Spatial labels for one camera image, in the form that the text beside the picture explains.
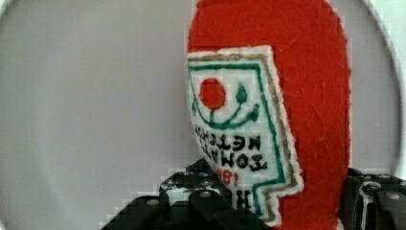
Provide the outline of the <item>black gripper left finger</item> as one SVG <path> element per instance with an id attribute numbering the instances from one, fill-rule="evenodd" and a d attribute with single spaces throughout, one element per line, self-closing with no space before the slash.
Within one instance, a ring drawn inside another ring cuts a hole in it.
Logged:
<path id="1" fill-rule="evenodd" d="M 245 208 L 200 159 L 162 182 L 159 195 L 133 199 L 101 230 L 272 230 Z"/>

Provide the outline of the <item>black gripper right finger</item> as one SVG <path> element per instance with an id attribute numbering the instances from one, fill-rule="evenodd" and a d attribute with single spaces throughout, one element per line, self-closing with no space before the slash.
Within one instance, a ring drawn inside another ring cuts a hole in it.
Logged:
<path id="1" fill-rule="evenodd" d="M 406 181 L 349 169 L 339 219 L 344 230 L 406 230 Z"/>

